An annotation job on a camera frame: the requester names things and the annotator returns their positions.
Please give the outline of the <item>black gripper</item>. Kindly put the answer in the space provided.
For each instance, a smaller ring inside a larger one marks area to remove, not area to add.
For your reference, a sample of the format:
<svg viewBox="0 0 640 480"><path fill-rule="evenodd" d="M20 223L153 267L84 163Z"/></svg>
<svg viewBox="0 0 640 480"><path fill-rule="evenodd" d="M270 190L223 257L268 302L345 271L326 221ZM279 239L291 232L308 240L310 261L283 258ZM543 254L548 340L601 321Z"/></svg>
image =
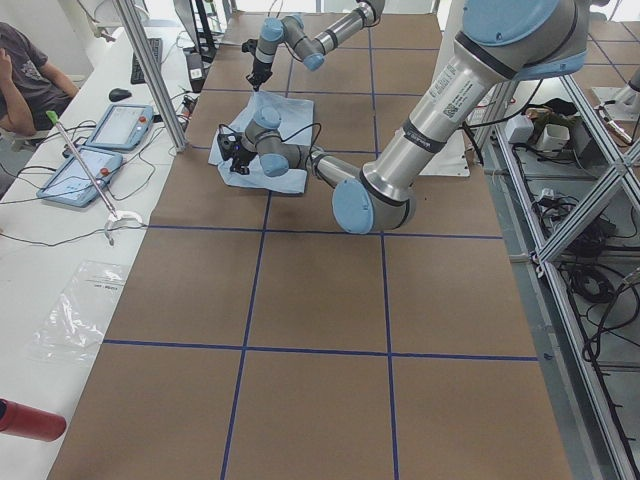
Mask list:
<svg viewBox="0 0 640 480"><path fill-rule="evenodd" d="M231 148L231 167L230 171L238 174L249 174L250 163L256 157L254 151L247 150L244 146L238 144Z"/></svg>
<svg viewBox="0 0 640 480"><path fill-rule="evenodd" d="M272 64L265 63L257 58L253 61L252 71L246 77L247 81L252 86L262 86L272 76Z"/></svg>

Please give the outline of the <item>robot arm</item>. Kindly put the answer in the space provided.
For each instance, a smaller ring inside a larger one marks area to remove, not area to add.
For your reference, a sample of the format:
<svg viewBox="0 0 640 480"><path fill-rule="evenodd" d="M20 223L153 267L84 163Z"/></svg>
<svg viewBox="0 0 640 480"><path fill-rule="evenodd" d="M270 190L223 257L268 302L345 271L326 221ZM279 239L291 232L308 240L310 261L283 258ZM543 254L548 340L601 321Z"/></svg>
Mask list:
<svg viewBox="0 0 640 480"><path fill-rule="evenodd" d="M260 108L218 144L232 171L253 159L274 178L304 169L333 187L332 209L352 234L396 229L415 212L414 180L496 84L574 73L587 53L587 1L467 1L453 54L378 158L358 168L318 147L286 143L280 114Z"/></svg>
<svg viewBox="0 0 640 480"><path fill-rule="evenodd" d="M385 1L358 1L357 6L348 14L309 37L299 14L283 18L267 17L257 39L248 39L241 46L244 53L253 56L251 73L246 77L254 91L259 91L272 76L272 66L281 44L290 49L308 70L319 69L325 57L336 50L346 40L365 28L371 28L381 20Z"/></svg>

